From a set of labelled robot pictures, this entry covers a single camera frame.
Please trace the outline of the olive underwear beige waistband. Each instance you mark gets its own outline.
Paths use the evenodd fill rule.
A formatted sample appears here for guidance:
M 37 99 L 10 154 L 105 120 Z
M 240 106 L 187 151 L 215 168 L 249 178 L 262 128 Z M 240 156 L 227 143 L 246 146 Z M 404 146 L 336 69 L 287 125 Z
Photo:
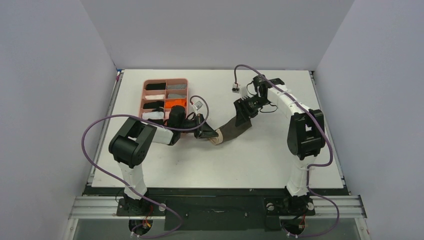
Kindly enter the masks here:
M 236 139 L 238 136 L 242 135 L 251 127 L 252 123 L 250 119 L 238 121 L 237 117 L 234 116 L 226 124 L 220 126 L 215 130 L 218 136 L 211 137 L 208 140 L 213 145 L 220 145 L 222 143 Z

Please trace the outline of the pink divided organizer tray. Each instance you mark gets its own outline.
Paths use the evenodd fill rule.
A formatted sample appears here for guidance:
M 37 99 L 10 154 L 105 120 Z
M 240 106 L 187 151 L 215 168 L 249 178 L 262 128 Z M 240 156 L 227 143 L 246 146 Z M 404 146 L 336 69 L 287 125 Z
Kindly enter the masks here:
M 178 89 L 178 90 L 145 90 L 145 87 L 147 84 L 154 84 L 154 83 L 166 83 L 166 87 L 167 85 L 173 85 L 173 84 L 187 84 L 187 88 L 186 89 Z M 142 85 L 142 92 L 141 92 L 141 100 L 140 100 L 140 107 L 139 107 L 139 117 L 142 118 L 142 114 L 143 113 L 148 113 L 148 112 L 164 112 L 164 119 L 158 119 L 158 120 L 153 120 L 153 119 L 148 119 L 148 121 L 152 121 L 154 123 L 160 124 L 160 125 L 166 125 L 168 123 L 168 119 L 171 116 L 171 111 L 173 108 L 171 109 L 165 109 L 165 108 L 157 108 L 157 109 L 142 109 L 143 104 L 144 103 L 149 103 L 149 102 L 155 102 L 155 101 L 164 101 L 167 100 L 167 95 L 168 94 L 183 94 L 186 95 L 186 100 L 187 100 L 187 105 L 186 107 L 183 107 L 184 112 L 183 112 L 183 116 L 187 117 L 189 115 L 189 101 L 188 101 L 188 93 L 189 93 L 189 89 L 188 89 L 188 80 L 186 78 L 163 78 L 163 79 L 148 79 L 146 80 L 143 85 Z M 146 100 L 145 96 L 146 95 L 162 95 L 165 94 L 165 98 L 161 99 L 161 100 Z

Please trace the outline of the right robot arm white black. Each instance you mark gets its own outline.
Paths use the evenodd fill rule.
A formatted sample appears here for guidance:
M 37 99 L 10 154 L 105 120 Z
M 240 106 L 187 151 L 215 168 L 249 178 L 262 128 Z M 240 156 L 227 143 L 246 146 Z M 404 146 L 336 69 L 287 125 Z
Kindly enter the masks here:
M 255 94 L 242 95 L 234 101 L 236 112 L 235 126 L 244 127 L 256 117 L 266 105 L 274 105 L 288 119 L 287 148 L 294 156 L 288 182 L 284 188 L 284 198 L 272 203 L 272 207 L 287 215 L 301 215 L 311 211 L 309 177 L 310 164 L 313 164 L 326 145 L 322 135 L 325 130 L 324 114 L 320 109 L 312 109 L 297 100 L 289 92 L 280 78 L 270 81 L 260 75 L 253 78 Z

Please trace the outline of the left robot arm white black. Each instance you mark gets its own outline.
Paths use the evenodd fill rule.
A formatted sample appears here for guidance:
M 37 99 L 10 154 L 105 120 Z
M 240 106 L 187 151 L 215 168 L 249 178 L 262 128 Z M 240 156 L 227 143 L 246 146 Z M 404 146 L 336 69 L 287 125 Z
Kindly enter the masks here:
M 165 127 L 151 125 L 129 117 L 109 143 L 108 151 L 120 167 L 125 188 L 124 206 L 136 215 L 143 215 L 151 209 L 152 203 L 145 197 L 148 188 L 144 181 L 142 162 L 152 143 L 173 146 L 182 133 L 192 133 L 196 139 L 209 139 L 219 134 L 206 122 L 201 113 L 186 117 L 183 106 L 171 108 Z

